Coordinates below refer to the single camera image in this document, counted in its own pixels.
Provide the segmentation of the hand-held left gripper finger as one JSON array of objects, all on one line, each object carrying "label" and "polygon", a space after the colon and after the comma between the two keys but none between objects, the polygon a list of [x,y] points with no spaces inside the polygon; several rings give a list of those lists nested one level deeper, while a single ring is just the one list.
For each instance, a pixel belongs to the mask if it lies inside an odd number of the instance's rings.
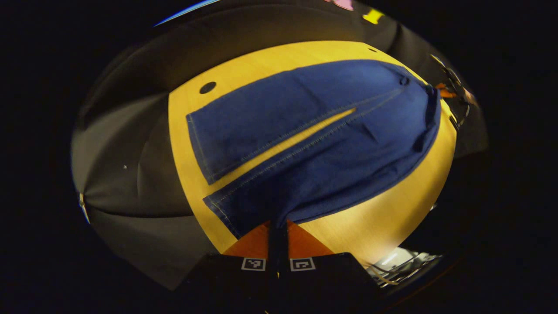
[{"label": "hand-held left gripper finger", "polygon": [[188,304],[265,304],[279,268],[279,229],[266,222],[223,254],[207,254],[176,292]]},{"label": "hand-held left gripper finger", "polygon": [[278,228],[279,306],[380,306],[383,300],[351,253],[332,253],[295,223]]}]

